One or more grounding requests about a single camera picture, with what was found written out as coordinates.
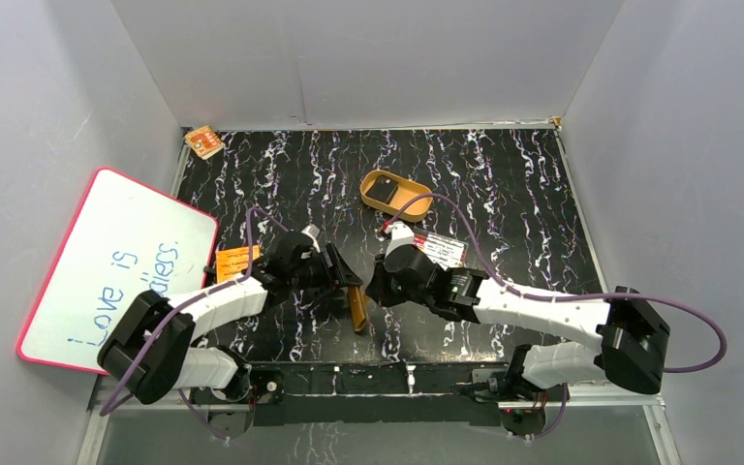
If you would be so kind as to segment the orange leather card holder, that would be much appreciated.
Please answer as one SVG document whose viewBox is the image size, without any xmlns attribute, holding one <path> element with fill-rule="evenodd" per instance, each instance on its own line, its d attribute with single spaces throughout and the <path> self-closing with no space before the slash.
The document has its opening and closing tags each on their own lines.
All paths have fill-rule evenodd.
<svg viewBox="0 0 744 465">
<path fill-rule="evenodd" d="M 353 331 L 355 333 L 363 333 L 368 325 L 367 296 L 360 286 L 348 287 L 346 294 L 349 302 Z"/>
</svg>

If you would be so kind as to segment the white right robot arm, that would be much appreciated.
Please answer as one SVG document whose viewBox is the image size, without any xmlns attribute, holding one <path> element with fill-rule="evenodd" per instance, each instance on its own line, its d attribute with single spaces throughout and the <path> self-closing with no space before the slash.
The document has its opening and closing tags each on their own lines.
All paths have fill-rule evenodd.
<svg viewBox="0 0 744 465">
<path fill-rule="evenodd" d="M 401 222 L 384 233 L 389 244 L 376 257 L 366 289 L 378 305 L 410 302 L 450 322 L 519 326 L 561 338 L 556 345 L 515 348 L 505 375 L 514 398 L 530 401 L 543 390 L 588 381 L 660 392 L 670 329 L 644 299 L 502 286 L 484 271 L 434 263 Z"/>
</svg>

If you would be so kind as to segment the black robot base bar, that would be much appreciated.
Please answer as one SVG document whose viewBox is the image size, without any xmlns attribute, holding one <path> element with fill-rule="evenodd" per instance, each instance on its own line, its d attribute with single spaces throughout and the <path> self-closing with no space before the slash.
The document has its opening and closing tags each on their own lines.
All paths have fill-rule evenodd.
<svg viewBox="0 0 744 465">
<path fill-rule="evenodd" d="M 513 384 L 502 362 L 261 362 L 233 388 L 194 388 L 214 413 L 237 406 L 247 426 L 453 422 L 534 438 L 562 419 L 563 386 Z"/>
</svg>

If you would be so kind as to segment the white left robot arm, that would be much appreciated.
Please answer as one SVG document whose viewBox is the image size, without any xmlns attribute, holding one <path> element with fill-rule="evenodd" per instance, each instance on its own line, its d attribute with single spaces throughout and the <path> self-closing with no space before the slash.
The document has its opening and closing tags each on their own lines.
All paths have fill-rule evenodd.
<svg viewBox="0 0 744 465">
<path fill-rule="evenodd" d="M 202 336 L 299 292 L 316 303 L 345 296 L 356 310 L 362 284 L 334 244 L 317 242 L 313 228 L 285 232 L 269 253 L 250 258 L 244 271 L 222 283 L 176 297 L 138 294 L 97 362 L 144 405 L 196 388 L 238 403 L 254 390 L 252 365 L 226 347 L 198 346 Z"/>
</svg>

